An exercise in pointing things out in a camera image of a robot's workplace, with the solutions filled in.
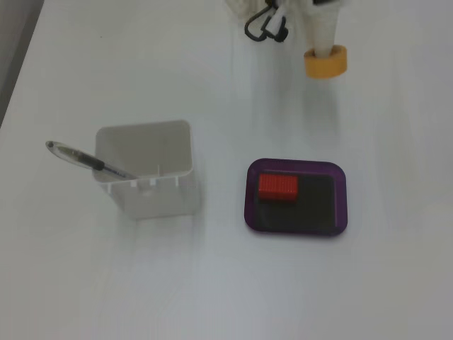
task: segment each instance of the gray wall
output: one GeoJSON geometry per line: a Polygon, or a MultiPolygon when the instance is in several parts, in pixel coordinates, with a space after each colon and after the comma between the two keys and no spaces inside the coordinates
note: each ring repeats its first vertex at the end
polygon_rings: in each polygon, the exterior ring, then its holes
{"type": "Polygon", "coordinates": [[[43,0],[0,0],[0,123],[8,107],[43,0]]]}

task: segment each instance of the red foam block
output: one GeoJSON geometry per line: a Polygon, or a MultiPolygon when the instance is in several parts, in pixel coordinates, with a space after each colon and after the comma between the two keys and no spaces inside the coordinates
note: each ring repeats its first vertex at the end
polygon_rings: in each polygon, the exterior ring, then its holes
{"type": "Polygon", "coordinates": [[[258,197],[261,200],[294,202],[298,191],[297,176],[261,174],[258,197]]]}

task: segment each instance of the white table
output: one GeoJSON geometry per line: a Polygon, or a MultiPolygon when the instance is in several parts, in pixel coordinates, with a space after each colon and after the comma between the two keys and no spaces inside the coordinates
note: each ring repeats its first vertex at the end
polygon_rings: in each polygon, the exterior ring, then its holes
{"type": "Polygon", "coordinates": [[[453,2],[351,1],[350,69],[304,76],[220,0],[46,0],[0,129],[0,339],[451,339],[453,2]],[[109,125],[184,118],[203,209],[129,221],[89,171],[109,125]],[[261,157],[348,178],[335,239],[243,221],[261,157]]]}

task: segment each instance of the pen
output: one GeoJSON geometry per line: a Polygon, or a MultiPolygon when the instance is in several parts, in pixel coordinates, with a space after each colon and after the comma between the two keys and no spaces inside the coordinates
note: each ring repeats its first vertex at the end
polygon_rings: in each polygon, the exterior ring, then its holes
{"type": "Polygon", "coordinates": [[[58,158],[69,163],[82,166],[83,168],[103,172],[104,174],[112,176],[116,179],[122,179],[124,181],[137,178],[124,170],[118,169],[117,167],[107,164],[104,161],[91,156],[90,154],[73,149],[65,144],[49,141],[45,143],[45,146],[58,158]]]}

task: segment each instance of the white pen holder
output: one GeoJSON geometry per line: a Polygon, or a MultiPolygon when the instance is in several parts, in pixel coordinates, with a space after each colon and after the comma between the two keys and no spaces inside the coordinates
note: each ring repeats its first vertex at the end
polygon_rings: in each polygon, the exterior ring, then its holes
{"type": "Polygon", "coordinates": [[[101,188],[133,219],[192,215],[199,207],[192,135],[184,120],[103,127],[96,135],[96,157],[138,177],[121,181],[93,171],[101,188]]]}

